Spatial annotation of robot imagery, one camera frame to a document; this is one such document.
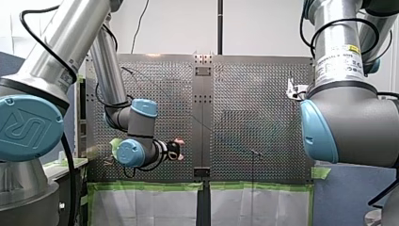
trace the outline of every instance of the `pegboard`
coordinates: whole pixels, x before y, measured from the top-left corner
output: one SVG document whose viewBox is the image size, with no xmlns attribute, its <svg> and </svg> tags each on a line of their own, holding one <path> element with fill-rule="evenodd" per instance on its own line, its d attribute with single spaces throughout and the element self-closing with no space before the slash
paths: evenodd
<svg viewBox="0 0 399 226">
<path fill-rule="evenodd" d="M 151 172 L 136 171 L 134 180 L 152 182 L 191 182 L 192 164 L 192 56 L 130 56 L 119 57 L 120 66 L 134 72 L 122 71 L 127 94 L 134 98 L 146 98 L 158 103 L 158 118 L 155 124 L 155 138 L 170 141 L 176 137 L 185 142 L 184 161 L 166 161 Z M 122 166 L 112 159 L 109 142 L 114 137 L 127 138 L 104 123 L 104 107 L 95 99 L 97 81 L 92 61 L 87 62 L 88 92 L 88 148 L 91 152 L 88 178 L 90 181 L 115 181 L 127 179 Z"/>
<path fill-rule="evenodd" d="M 309 84 L 309 58 L 213 56 L 206 64 L 209 76 L 198 75 L 206 61 L 197 56 L 119 55 L 119 59 L 121 66 L 134 71 L 134 76 L 122 71 L 127 93 L 159 104 L 155 137 L 185 141 L 184 161 L 165 162 L 152 172 L 138 171 L 134 180 L 192 182 L 194 167 L 209 167 L 208 179 L 213 181 L 305 184 L 311 179 L 299 105 L 285 96 L 289 77 L 297 84 Z M 126 136 L 105 125 L 104 107 L 93 95 L 96 83 L 88 60 L 88 178 L 124 180 L 117 162 L 104 162 L 111 155 L 109 141 Z M 205 126 L 199 129 L 198 123 Z M 253 158 L 253 152 L 261 153 L 262 159 Z"/>
<path fill-rule="evenodd" d="M 308 183 L 299 104 L 285 91 L 288 78 L 310 83 L 311 59 L 216 56 L 214 68 L 211 180 Z"/>
</svg>

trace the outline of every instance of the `ur logo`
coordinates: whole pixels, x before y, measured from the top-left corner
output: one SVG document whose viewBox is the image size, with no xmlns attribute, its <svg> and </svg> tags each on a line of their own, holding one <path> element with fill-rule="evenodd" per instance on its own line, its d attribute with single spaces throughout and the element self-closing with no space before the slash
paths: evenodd
<svg viewBox="0 0 399 226">
<path fill-rule="evenodd" d="M 8 112 L 6 118 L 5 123 L 0 124 L 0 145 L 6 142 L 38 149 L 51 125 L 51 120 L 20 108 Z"/>
</svg>

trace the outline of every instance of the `sticker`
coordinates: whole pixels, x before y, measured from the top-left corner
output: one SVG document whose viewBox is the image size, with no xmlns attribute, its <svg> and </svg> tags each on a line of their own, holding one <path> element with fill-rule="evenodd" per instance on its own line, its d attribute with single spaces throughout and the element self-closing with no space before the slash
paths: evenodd
<svg viewBox="0 0 399 226">
<path fill-rule="evenodd" d="M 317 61 L 317 80 L 363 79 L 363 63 L 358 52 L 359 48 L 354 45 L 334 48 Z"/>
<path fill-rule="evenodd" d="M 73 59 L 68 61 L 70 63 L 70 67 L 73 69 L 75 73 L 77 73 L 78 69 L 74 65 L 76 62 Z M 68 91 L 68 88 L 71 86 L 73 79 L 68 71 L 65 71 L 56 81 L 56 85 L 59 86 L 64 92 Z"/>
<path fill-rule="evenodd" d="M 68 88 L 72 84 L 72 77 L 68 72 L 64 72 L 56 81 L 56 85 L 59 86 L 64 92 L 68 91 Z"/>
<path fill-rule="evenodd" d="M 331 48 L 331 51 L 347 51 L 347 50 L 360 54 L 360 49 L 356 45 L 342 45 Z"/>
</svg>

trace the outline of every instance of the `black cable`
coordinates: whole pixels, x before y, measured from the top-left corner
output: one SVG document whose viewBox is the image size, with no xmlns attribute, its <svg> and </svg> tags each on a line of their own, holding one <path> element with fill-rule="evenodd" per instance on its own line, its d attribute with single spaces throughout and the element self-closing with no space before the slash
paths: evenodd
<svg viewBox="0 0 399 226">
<path fill-rule="evenodd" d="M 300 18 L 300 24 L 299 24 L 299 34 L 300 34 L 300 38 L 302 39 L 302 41 L 310 48 L 314 48 L 313 46 L 311 46 L 311 44 L 306 40 L 305 35 L 303 34 L 303 23 L 305 21 L 305 14 L 306 14 L 306 10 L 308 9 L 309 6 L 309 0 L 305 0 L 304 4 L 303 4 L 303 9 L 302 9 L 302 15 Z"/>
<path fill-rule="evenodd" d="M 114 33 L 112 33 L 112 31 L 108 28 L 108 26 L 106 26 L 105 24 L 103 24 L 103 28 L 106 31 L 106 33 L 108 33 L 109 36 L 111 36 L 112 40 L 115 43 L 115 51 L 118 51 L 118 40 L 117 37 L 115 37 Z"/>
<path fill-rule="evenodd" d="M 64 66 L 65 69 L 69 72 L 69 74 L 72 77 L 72 83 L 75 83 L 77 81 L 77 76 L 75 71 L 71 68 L 70 65 L 68 65 L 61 57 L 59 57 L 51 48 L 48 46 L 46 43 L 44 43 L 38 36 L 33 33 L 32 30 L 30 30 L 29 25 L 26 23 L 24 16 L 27 14 L 33 14 L 33 13 L 45 13 L 49 11 L 53 11 L 58 9 L 59 6 L 56 7 L 51 7 L 51 8 L 46 8 L 46 9 L 40 9 L 40 10 L 24 10 L 20 14 L 20 21 L 21 24 L 23 24 L 23 27 L 26 29 L 26 31 L 32 36 L 35 41 L 37 41 L 51 56 L 53 56 L 62 66 Z"/>
<path fill-rule="evenodd" d="M 165 154 L 163 152 L 159 152 L 159 148 L 156 145 L 157 143 L 162 147 L 162 145 L 159 143 L 158 140 L 155 139 L 155 140 L 152 141 L 152 144 L 155 147 L 155 151 L 158 152 L 159 154 L 161 154 L 158 163 L 154 167 L 152 167 L 150 169 L 137 168 L 138 170 L 144 171 L 144 172 L 149 172 L 149 171 L 153 171 L 153 170 L 157 169 L 159 167 L 159 165 L 161 165 L 162 161 L 164 160 Z"/>
<path fill-rule="evenodd" d="M 62 146 L 64 147 L 65 155 L 67 156 L 67 161 L 68 161 L 68 169 L 70 171 L 70 182 L 71 182 L 71 208 L 70 208 L 70 216 L 68 219 L 68 225 L 69 226 L 74 226 L 75 225 L 75 215 L 76 215 L 76 194 L 77 194 L 77 189 L 76 189 L 76 173 L 75 173 L 75 168 L 73 164 L 73 156 L 72 156 L 72 151 L 70 149 L 70 145 L 68 143 L 67 137 L 65 136 L 65 133 L 62 135 L 61 138 Z"/>
<path fill-rule="evenodd" d="M 377 56 L 375 59 L 373 59 L 372 61 L 366 62 L 364 64 L 374 64 L 377 60 L 379 60 L 380 58 L 382 58 L 391 48 L 393 43 L 393 32 L 392 30 L 390 31 L 390 42 L 388 43 L 387 48 L 384 50 L 384 52 L 382 52 L 381 55 Z"/>
<path fill-rule="evenodd" d="M 96 89 L 94 90 L 94 94 L 96 96 L 96 99 L 98 102 L 100 102 L 102 105 L 106 106 L 106 107 L 110 107 L 110 108 L 116 108 L 116 109 L 120 109 L 120 108 L 124 108 L 127 106 L 130 106 L 130 103 L 128 101 L 126 101 L 125 103 L 121 103 L 119 105 L 111 105 L 111 104 L 107 104 L 104 101 L 101 100 L 100 95 L 99 95 L 99 83 L 97 83 L 96 85 Z"/>
<path fill-rule="evenodd" d="M 377 196 L 372 198 L 369 202 L 369 206 L 373 206 L 375 208 L 382 209 L 382 206 L 380 205 L 375 205 L 378 201 L 382 200 L 385 196 L 387 196 L 389 193 L 391 193 L 396 187 L 399 186 L 399 179 L 396 179 L 392 184 L 390 184 L 387 188 L 385 188 L 381 193 L 379 193 Z"/>
<path fill-rule="evenodd" d="M 396 97 L 397 99 L 399 99 L 399 93 L 395 93 L 395 92 L 378 92 L 376 95 L 377 96 L 391 96 L 391 97 Z"/>
<path fill-rule="evenodd" d="M 124 168 L 123 168 L 123 174 L 125 175 L 125 177 L 132 179 L 132 178 L 134 178 L 134 177 L 136 176 L 136 168 L 133 168 L 133 173 L 132 173 L 132 175 L 129 175 L 129 174 L 127 173 L 127 171 L 126 171 L 126 168 L 124 167 Z"/>
<path fill-rule="evenodd" d="M 138 19 L 138 27 L 135 33 L 135 36 L 133 37 L 133 44 L 132 44 L 132 50 L 130 51 L 130 54 L 133 53 L 133 51 L 135 50 L 135 44 L 136 44 L 136 37 L 138 34 L 138 31 L 140 31 L 140 27 L 141 27 L 141 20 L 143 19 L 144 14 L 147 11 L 147 7 L 149 6 L 150 0 L 147 0 L 146 6 L 144 7 L 143 12 L 141 13 L 140 19 Z"/>
<path fill-rule="evenodd" d="M 340 23 L 340 22 L 360 22 L 360 23 L 364 23 L 366 25 L 369 25 L 373 29 L 373 31 L 375 32 L 375 42 L 373 43 L 373 45 L 367 51 L 362 52 L 363 55 L 369 53 L 370 51 L 372 51 L 378 45 L 378 42 L 379 42 L 379 31 L 378 31 L 378 29 L 376 28 L 376 26 L 373 23 L 371 23 L 369 21 L 366 21 L 364 19 L 361 19 L 361 18 L 344 18 L 344 19 L 340 19 L 340 20 L 336 20 L 336 21 L 332 21 L 332 22 L 329 22 L 327 24 L 324 24 L 322 27 L 320 27 L 320 29 L 318 29 L 316 31 L 316 33 L 314 33 L 313 38 L 311 38 L 311 55 L 313 56 L 313 58 L 315 58 L 315 56 L 316 56 L 316 54 L 314 53 L 314 49 L 315 49 L 314 48 L 314 43 L 316 42 L 316 39 L 319 37 L 319 35 L 324 30 L 329 28 L 330 26 L 332 26 L 332 25 L 334 25 L 336 23 Z"/>
</svg>

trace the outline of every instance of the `white wall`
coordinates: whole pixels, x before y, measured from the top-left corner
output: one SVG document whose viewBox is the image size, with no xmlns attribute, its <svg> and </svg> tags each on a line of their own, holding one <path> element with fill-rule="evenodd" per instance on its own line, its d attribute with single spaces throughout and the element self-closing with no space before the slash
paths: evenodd
<svg viewBox="0 0 399 226">
<path fill-rule="evenodd" d="M 21 26 L 18 15 L 25 8 L 48 8 L 60 0 L 0 0 L 0 51 L 26 57 L 35 43 Z M 146 0 L 125 0 L 113 14 L 112 30 L 120 43 L 120 53 L 130 53 L 138 18 Z M 225 0 L 224 54 L 242 56 L 304 56 L 310 51 L 302 43 L 298 0 Z M 33 30 L 44 30 L 52 13 L 27 16 Z M 308 40 L 313 27 L 305 22 Z M 379 90 L 399 90 L 395 42 L 382 58 L 381 70 L 369 81 Z M 216 53 L 217 0 L 150 0 L 136 39 L 135 53 L 202 54 Z"/>
</svg>

